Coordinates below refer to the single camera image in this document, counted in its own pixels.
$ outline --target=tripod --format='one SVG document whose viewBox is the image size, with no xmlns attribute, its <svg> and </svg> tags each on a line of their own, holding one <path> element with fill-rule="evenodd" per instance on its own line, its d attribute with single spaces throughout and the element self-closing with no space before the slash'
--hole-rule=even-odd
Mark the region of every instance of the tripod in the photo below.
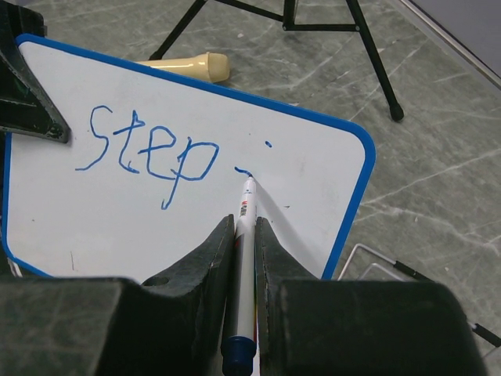
<svg viewBox="0 0 501 376">
<path fill-rule="evenodd" d="M 346 0 L 348 8 L 350 9 L 351 16 L 355 23 L 337 23 L 337 24 L 301 24 L 297 25 L 294 21 L 296 18 L 297 2 L 298 0 L 284 0 L 283 3 L 283 16 L 269 12 L 258 8 L 253 5 L 248 5 L 239 0 L 215 0 L 217 2 L 234 6 L 238 9 L 248 11 L 250 13 L 257 14 L 269 18 L 271 20 L 276 20 L 282 23 L 283 29 L 285 31 L 351 31 L 358 32 L 362 37 L 364 46 L 366 47 L 367 54 L 369 55 L 370 62 L 372 63 L 374 70 L 376 71 L 376 76 L 383 89 L 384 96 L 390 107 L 390 115 L 394 121 L 401 121 L 404 117 L 404 111 L 398 104 L 398 101 L 391 87 L 388 75 L 384 70 L 383 62 L 379 56 L 376 45 L 372 35 L 370 34 L 369 27 L 367 26 L 366 19 L 363 16 L 362 9 L 358 0 Z M 195 2 L 188 9 L 186 14 L 181 18 L 179 23 L 174 27 L 174 30 L 167 36 L 158 50 L 150 57 L 150 60 L 160 60 L 167 52 L 167 50 L 174 44 L 176 39 L 181 35 L 181 33 L 186 29 L 189 23 L 195 18 L 198 12 L 205 5 L 207 0 L 195 0 Z"/>
</svg>

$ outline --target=metal frame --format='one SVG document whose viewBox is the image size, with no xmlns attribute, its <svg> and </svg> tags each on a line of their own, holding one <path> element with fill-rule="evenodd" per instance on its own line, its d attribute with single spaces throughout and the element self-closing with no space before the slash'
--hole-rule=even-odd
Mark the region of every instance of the metal frame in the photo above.
<svg viewBox="0 0 501 376">
<path fill-rule="evenodd" d="M 283 3 L 283 15 L 269 12 L 258 8 L 253 5 L 248 5 L 239 0 L 215 0 L 222 4 L 230 5 L 238 9 L 245 10 L 247 12 L 256 14 L 258 16 L 263 16 L 269 18 L 270 20 L 279 21 L 282 23 L 282 27 L 285 31 L 350 31 L 360 33 L 363 44 L 366 47 L 367 54 L 369 55 L 370 62 L 376 71 L 377 79 L 381 84 L 384 96 L 390 107 L 390 115 L 394 121 L 401 121 L 404 118 L 404 112 L 400 104 L 398 104 L 393 88 L 391 87 L 390 80 L 384 69 L 383 62 L 377 51 L 377 47 L 374 44 L 373 37 L 367 26 L 365 17 L 363 16 L 362 9 L 358 0 L 346 0 L 348 8 L 350 10 L 351 16 L 355 23 L 338 23 L 338 24 L 301 24 L 297 25 L 295 23 L 297 1 L 298 0 L 284 0 Z M 186 14 L 181 18 L 179 23 L 174 27 L 172 32 L 165 38 L 164 42 L 160 45 L 157 51 L 155 51 L 151 56 L 150 60 L 160 60 L 169 48 L 174 44 L 174 42 L 179 38 L 181 33 L 188 27 L 193 18 L 198 14 L 198 12 L 204 7 L 207 0 L 195 0 L 195 2 L 189 7 Z"/>
<path fill-rule="evenodd" d="M 359 275 L 357 280 L 364 280 L 367 276 L 367 274 L 370 272 L 372 269 L 379 269 L 386 273 L 388 276 L 395 280 L 400 280 L 402 282 L 409 281 L 410 279 L 413 280 L 420 280 L 420 281 L 429 281 L 433 282 L 430 278 L 424 276 L 423 274 L 419 273 L 418 271 L 410 268 L 406 264 L 398 261 L 398 260 L 393 260 L 386 255 L 383 255 L 381 252 L 376 251 L 370 247 L 367 247 L 364 244 L 356 244 L 353 249 L 351 250 L 350 255 L 348 256 L 348 259 L 346 260 L 346 263 L 343 266 L 343 269 L 341 270 L 341 273 L 339 274 L 339 277 L 337 280 L 342 280 L 344 279 L 344 276 L 346 275 L 346 272 L 348 270 L 348 267 L 351 265 L 351 262 L 353 261 L 353 258 L 355 257 L 356 253 L 358 250 L 365 251 L 381 260 L 384 262 L 390 264 L 393 266 L 393 268 L 397 269 L 400 273 L 402 273 L 406 278 L 400 277 L 398 274 L 392 272 L 389 270 L 387 267 L 382 266 L 381 264 L 377 262 L 371 263 L 369 266 L 367 266 L 362 274 Z M 501 349 L 501 338 L 498 337 L 496 334 L 492 333 L 489 329 L 481 326 L 478 323 L 472 323 L 467 319 L 468 326 L 471 328 L 471 330 L 478 335 L 480 338 L 485 340 L 486 342 L 490 343 L 492 346 L 494 346 L 494 349 L 488 351 L 485 355 L 483 355 L 484 359 L 487 359 L 488 357 L 491 358 L 494 356 L 494 354 L 499 355 L 499 350 Z"/>
</svg>

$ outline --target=cream-colored cylinder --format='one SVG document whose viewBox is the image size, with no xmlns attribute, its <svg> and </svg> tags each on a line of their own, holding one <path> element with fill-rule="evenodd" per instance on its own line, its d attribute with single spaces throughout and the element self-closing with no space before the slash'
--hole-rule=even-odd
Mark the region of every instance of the cream-colored cylinder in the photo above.
<svg viewBox="0 0 501 376">
<path fill-rule="evenodd" d="M 207 52 L 187 59 L 149 60 L 138 63 L 207 82 L 220 82 L 229 78 L 229 59 L 221 53 Z"/>
</svg>

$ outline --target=marker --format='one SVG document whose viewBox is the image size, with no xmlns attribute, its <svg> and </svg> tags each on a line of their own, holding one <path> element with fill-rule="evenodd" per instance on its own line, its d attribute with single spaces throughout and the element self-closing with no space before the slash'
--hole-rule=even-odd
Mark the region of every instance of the marker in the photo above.
<svg viewBox="0 0 501 376">
<path fill-rule="evenodd" d="M 235 254 L 226 299 L 221 354 L 225 376 L 251 376 L 256 355 L 254 308 L 254 232 L 257 218 L 256 182 L 250 176 L 243 185 L 235 228 Z"/>
</svg>

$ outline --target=whiteboard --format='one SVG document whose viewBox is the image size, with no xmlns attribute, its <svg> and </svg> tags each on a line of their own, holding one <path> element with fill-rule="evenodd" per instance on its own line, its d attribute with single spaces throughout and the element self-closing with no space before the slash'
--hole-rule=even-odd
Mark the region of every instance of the whiteboard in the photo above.
<svg viewBox="0 0 501 376">
<path fill-rule="evenodd" d="M 258 215 L 332 276 L 375 161 L 359 126 L 33 35 L 17 39 L 71 127 L 9 135 L 2 241 L 53 277 L 143 282 L 188 254 L 258 181 Z"/>
</svg>

